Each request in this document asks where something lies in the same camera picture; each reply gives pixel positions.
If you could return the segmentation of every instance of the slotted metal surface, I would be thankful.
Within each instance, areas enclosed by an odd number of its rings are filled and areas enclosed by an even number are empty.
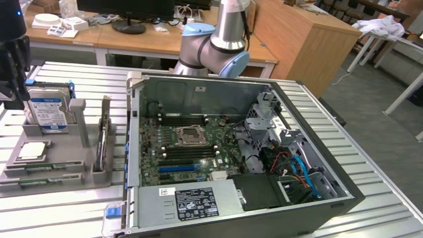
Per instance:
[[[87,99],[87,123],[98,123],[103,95],[112,97],[111,118],[118,125],[112,186],[0,199],[0,237],[102,237],[103,209],[123,195],[124,144],[127,129],[126,79],[132,68],[47,62],[30,78],[75,83],[76,96]],[[307,89],[294,81],[279,85],[316,131],[336,160],[366,195],[344,215],[331,219],[304,238],[423,237],[422,214],[331,118]],[[294,120],[283,116],[292,128]],[[0,171],[22,134],[22,111],[0,107]]]

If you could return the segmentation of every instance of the wooden desk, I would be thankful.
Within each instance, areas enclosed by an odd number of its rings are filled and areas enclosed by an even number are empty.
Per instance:
[[[359,4],[375,9],[378,12],[386,14],[386,15],[392,15],[395,18],[398,18],[400,23],[406,21],[406,19],[411,16],[408,13],[402,11],[400,9],[392,9],[388,8],[387,6],[379,5],[375,2],[371,2],[370,0],[356,0]]]
[[[302,81],[319,98],[362,32],[280,0],[255,2],[255,34],[280,61],[271,78]]]
[[[204,23],[216,25],[218,7],[203,11]],[[31,39],[31,46],[54,48],[74,51],[88,51],[96,54],[99,65],[107,65],[107,54],[144,56],[164,59],[178,59],[180,53],[182,30],[167,25],[170,33],[156,32],[151,24],[146,24],[146,32],[140,35],[123,34],[114,30],[111,24],[98,26],[87,31],[80,31],[76,38],[60,38],[48,36],[44,29],[32,29],[31,23],[35,13],[28,12],[27,35]],[[260,45],[262,42],[251,36],[250,42],[250,66],[262,68],[260,77],[271,76],[278,59]]]

